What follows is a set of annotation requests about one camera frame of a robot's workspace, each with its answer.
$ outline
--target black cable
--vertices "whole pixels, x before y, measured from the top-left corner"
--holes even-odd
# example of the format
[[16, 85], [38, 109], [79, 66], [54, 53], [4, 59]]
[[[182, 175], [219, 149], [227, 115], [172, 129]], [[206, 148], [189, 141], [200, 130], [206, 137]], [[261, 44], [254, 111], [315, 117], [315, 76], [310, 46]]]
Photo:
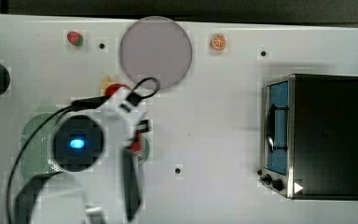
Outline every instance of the black cable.
[[56, 111], [54, 114], [52, 114], [50, 117], [48, 117], [45, 121], [43, 121], [43, 123], [41, 125], [39, 125], [39, 127], [36, 128], [36, 130], [34, 130], [34, 132], [31, 134], [31, 136], [28, 138], [28, 140], [25, 142], [25, 144], [22, 146], [19, 155], [17, 156], [14, 165], [10, 171], [10, 176], [8, 178], [8, 182], [7, 182], [7, 190], [6, 190], [6, 207], [7, 207], [7, 220], [8, 220], [8, 224], [12, 223], [11, 220], [11, 205], [10, 205], [10, 192], [11, 192], [11, 181], [13, 179], [14, 173], [16, 171], [16, 168], [19, 164], [20, 158], [22, 153], [25, 151], [25, 149], [28, 147], [28, 145], [30, 144], [31, 140], [34, 138], [34, 136], [37, 134], [37, 132], [39, 132], [39, 130], [45, 126], [46, 123], [48, 123], [51, 119], [53, 119], [55, 116], [57, 116], [58, 114], [60, 114], [61, 112], [66, 112], [68, 110], [71, 109], [71, 106], [67, 106], [65, 108], [59, 109], [58, 111]]
[[154, 83], [156, 84], [156, 88], [154, 89], [154, 91], [152, 93], [150, 93], [150, 94], [148, 94], [146, 96], [141, 96], [141, 98], [143, 100], [154, 96], [159, 91], [159, 81], [158, 81], [158, 79], [156, 79], [155, 77], [146, 77], [146, 78], [142, 79], [141, 81], [139, 81], [136, 84], [136, 86], [134, 88], [132, 88], [132, 90], [131, 90], [131, 91], [135, 91], [136, 89], [138, 89], [139, 86], [141, 86], [144, 82], [146, 82], [148, 80], [153, 80]]
[[72, 112], [72, 110], [71, 110], [71, 109], [68, 109], [68, 110], [63, 111], [63, 113], [60, 114], [60, 116], [57, 118], [55, 124], [58, 124], [58, 122], [60, 122], [60, 120], [63, 118], [63, 116], [65, 116], [65, 115], [66, 115], [67, 113], [69, 113], [69, 112]]

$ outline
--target gray disc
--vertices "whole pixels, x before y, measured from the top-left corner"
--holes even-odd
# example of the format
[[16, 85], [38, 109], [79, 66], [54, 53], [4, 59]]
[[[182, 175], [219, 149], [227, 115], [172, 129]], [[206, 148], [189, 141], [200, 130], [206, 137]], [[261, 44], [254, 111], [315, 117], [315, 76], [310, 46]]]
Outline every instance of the gray disc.
[[[21, 146], [50, 115], [49, 113], [40, 114], [28, 121], [22, 130]], [[57, 118], [54, 118], [46, 123], [25, 149], [20, 160], [21, 175], [25, 180], [30, 180], [34, 175], [62, 171], [62, 168], [52, 159], [50, 145], [50, 137], [53, 135], [56, 120]]]
[[[146, 17], [134, 23], [121, 39], [119, 53], [121, 65], [134, 83], [155, 77], [162, 90], [181, 81], [192, 60], [187, 33], [164, 17]], [[149, 90], [155, 87], [152, 82], [142, 86]]]

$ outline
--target white robot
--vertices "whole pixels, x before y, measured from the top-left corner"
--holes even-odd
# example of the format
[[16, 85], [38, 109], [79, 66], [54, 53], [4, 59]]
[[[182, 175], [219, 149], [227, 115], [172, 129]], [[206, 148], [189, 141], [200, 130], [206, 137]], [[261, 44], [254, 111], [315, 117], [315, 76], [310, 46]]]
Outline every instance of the white robot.
[[9, 223], [117, 224], [136, 219], [142, 194], [130, 144], [146, 114], [145, 98], [157, 92], [146, 97], [135, 93], [144, 81], [132, 91], [120, 88], [111, 97], [72, 102], [57, 122], [51, 145], [64, 172], [31, 179], [17, 195]]

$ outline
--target blue led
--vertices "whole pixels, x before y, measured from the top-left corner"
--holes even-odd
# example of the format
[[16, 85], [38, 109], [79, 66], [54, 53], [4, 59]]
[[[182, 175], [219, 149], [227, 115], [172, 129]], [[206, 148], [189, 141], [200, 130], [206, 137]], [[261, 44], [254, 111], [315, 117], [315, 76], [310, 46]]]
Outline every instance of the blue led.
[[69, 144], [72, 148], [82, 148], [84, 146], [84, 141], [81, 139], [74, 139]]

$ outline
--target white table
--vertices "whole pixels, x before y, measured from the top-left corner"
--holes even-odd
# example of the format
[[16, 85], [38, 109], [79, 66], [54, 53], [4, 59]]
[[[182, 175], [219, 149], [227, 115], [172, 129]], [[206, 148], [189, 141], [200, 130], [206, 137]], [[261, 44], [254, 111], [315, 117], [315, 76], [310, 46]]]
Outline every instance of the white table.
[[[0, 60], [12, 77], [0, 97], [0, 223], [22, 128], [41, 105], [99, 95], [105, 75], [129, 83], [117, 51], [132, 23], [0, 15]], [[154, 143], [138, 223], [358, 223], [358, 202], [287, 201], [256, 175], [263, 83], [293, 73], [358, 75], [358, 29], [180, 24], [194, 61], [177, 88], [150, 101]], [[86, 32], [80, 52], [67, 45], [70, 30]], [[220, 54], [208, 46], [215, 33], [228, 40]]]

